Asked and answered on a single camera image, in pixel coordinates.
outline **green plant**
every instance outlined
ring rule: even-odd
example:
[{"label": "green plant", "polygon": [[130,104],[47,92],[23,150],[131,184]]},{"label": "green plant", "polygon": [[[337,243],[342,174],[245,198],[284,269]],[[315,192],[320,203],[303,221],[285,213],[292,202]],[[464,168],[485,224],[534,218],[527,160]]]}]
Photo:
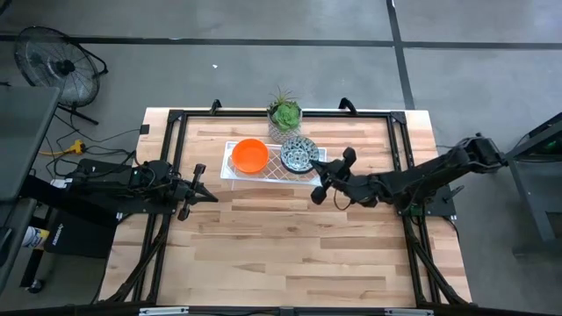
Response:
[{"label": "green plant", "polygon": [[289,97],[289,90],[281,91],[279,87],[275,100],[270,103],[268,110],[271,120],[279,130],[286,132],[299,126],[300,124],[300,107],[294,97]]}]

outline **potted plant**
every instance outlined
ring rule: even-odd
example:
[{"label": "potted plant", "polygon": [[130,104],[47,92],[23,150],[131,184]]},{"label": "potted plant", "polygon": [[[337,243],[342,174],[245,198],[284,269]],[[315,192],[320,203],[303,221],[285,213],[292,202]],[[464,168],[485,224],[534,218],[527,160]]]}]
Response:
[{"label": "potted plant", "polygon": [[290,91],[278,89],[278,94],[273,96],[275,100],[267,110],[270,137],[279,144],[300,135],[302,110],[297,101],[294,101],[294,97],[289,95]]}]

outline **white tray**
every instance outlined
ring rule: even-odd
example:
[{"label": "white tray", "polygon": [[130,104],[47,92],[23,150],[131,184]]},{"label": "white tray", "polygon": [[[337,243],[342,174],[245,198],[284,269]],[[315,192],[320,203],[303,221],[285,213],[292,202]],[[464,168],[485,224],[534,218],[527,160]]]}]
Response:
[{"label": "white tray", "polygon": [[[237,170],[232,162],[232,151],[238,141],[227,141],[225,145],[225,154],[222,160],[222,168],[220,169],[220,178],[227,180],[244,180],[244,181],[259,181],[269,183],[291,183],[291,184],[307,184],[319,186],[321,185],[320,176],[316,171],[312,170],[304,175],[295,175],[285,169],[281,164],[281,145],[268,145],[265,146],[270,151],[270,160],[265,168],[257,174],[247,175],[240,170]],[[327,160],[326,148],[318,148],[320,154],[320,161]]]}]

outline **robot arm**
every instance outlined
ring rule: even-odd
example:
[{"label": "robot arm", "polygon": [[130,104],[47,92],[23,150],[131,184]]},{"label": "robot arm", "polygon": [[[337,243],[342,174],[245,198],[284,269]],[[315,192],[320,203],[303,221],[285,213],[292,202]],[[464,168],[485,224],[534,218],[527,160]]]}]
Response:
[{"label": "robot arm", "polygon": [[165,161],[144,162],[132,168],[82,159],[78,168],[68,175],[71,179],[68,190],[123,213],[170,214],[178,203],[184,202],[178,218],[186,220],[190,205],[219,201],[199,181],[204,172],[205,165],[198,163],[193,180],[188,181]]},{"label": "robot arm", "polygon": [[427,203],[437,189],[468,172],[493,173],[507,165],[494,142],[479,134],[461,140],[446,154],[406,171],[356,176],[349,169],[356,159],[355,150],[348,147],[343,160],[312,162],[322,183],[311,194],[317,205],[326,198],[328,188],[334,187],[349,197],[352,204],[375,207],[378,202],[384,202],[407,211],[411,205]]}]

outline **patterned bowl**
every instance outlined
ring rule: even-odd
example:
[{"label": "patterned bowl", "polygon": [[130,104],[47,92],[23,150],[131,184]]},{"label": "patterned bowl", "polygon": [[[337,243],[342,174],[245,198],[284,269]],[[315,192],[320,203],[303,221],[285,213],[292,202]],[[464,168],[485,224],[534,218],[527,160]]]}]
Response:
[{"label": "patterned bowl", "polygon": [[302,175],[313,169],[311,160],[318,160],[320,153],[313,141],[306,137],[291,137],[281,147],[281,163],[289,172]]}]

